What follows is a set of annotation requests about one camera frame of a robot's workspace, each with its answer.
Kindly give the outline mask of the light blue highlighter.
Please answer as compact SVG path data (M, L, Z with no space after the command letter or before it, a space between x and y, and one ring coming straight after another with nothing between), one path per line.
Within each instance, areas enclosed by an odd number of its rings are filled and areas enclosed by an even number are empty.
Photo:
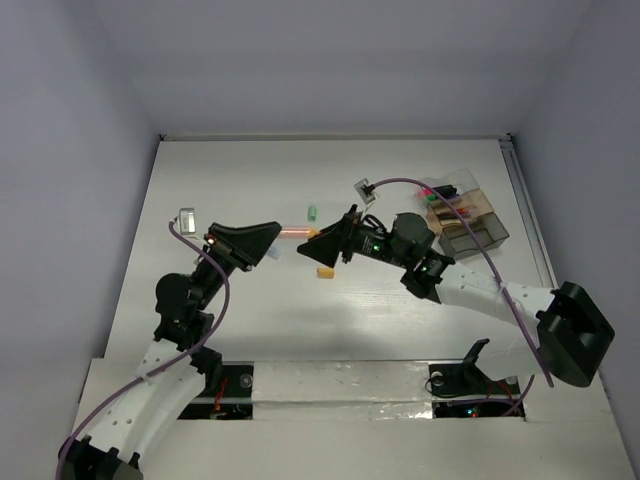
M267 256L273 260L278 260L281 257L280 249L276 245L271 245L267 251Z

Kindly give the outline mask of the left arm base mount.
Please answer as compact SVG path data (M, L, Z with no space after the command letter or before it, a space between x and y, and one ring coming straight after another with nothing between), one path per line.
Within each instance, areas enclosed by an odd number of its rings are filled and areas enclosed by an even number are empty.
M218 384L207 387L179 414L179 420L251 420L253 362L224 363Z

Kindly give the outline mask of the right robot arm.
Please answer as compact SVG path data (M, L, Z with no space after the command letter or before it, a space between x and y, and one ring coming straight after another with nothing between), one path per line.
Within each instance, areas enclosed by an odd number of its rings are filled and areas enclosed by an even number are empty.
M416 213L400 213L391 227L351 207L297 251L326 267L356 255L403 269L401 284L416 298L461 307L522 327L519 375L548 372L574 387L592 383L615 332L587 291L564 282L556 289L500 281L433 249L434 233Z

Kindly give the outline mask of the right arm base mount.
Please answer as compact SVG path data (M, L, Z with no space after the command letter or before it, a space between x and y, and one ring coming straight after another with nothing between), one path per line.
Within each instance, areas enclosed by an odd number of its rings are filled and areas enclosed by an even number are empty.
M461 360L429 365L424 388L432 397L436 419L525 418L518 381L494 381L477 366L489 339L476 341Z

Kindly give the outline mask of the pink orange highlighter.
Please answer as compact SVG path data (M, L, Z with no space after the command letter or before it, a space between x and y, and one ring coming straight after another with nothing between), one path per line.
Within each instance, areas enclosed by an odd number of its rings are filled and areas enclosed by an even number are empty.
M319 231L310 227L283 228L278 237L285 239L310 239L319 234Z

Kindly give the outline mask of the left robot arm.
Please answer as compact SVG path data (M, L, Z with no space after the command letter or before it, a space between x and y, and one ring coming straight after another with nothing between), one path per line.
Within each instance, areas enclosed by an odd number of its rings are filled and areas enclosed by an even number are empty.
M220 388L223 362L207 347L225 312L209 314L218 292L231 299L229 278L258 266L278 237L275 221L227 227L213 223L200 244L179 219L170 233L197 255L190 274L169 273L156 284L160 322L132 379L80 422L58 454L58 479L141 479L153 452L182 411L198 395Z

